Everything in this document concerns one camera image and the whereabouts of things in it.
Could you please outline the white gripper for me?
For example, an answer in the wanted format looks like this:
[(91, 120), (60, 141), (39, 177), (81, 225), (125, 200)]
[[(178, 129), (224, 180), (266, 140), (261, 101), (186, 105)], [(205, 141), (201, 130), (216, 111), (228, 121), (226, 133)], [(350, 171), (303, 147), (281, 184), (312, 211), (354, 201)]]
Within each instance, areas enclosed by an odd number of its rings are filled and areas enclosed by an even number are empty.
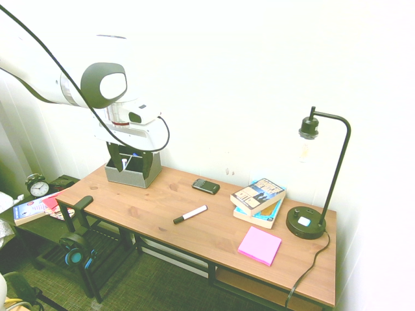
[(93, 117), (93, 134), (97, 139), (106, 141), (111, 160), (115, 168), (123, 171), (123, 162), (119, 153), (119, 145), (131, 146), (132, 148), (142, 151), (141, 158), (143, 161), (142, 175), (147, 179), (153, 162), (153, 153), (151, 150), (162, 150), (166, 147), (166, 123), (161, 116), (157, 116), (148, 124), (130, 123), (128, 126), (116, 126), (109, 120), (102, 118), (109, 133), (99, 122), (96, 116)]

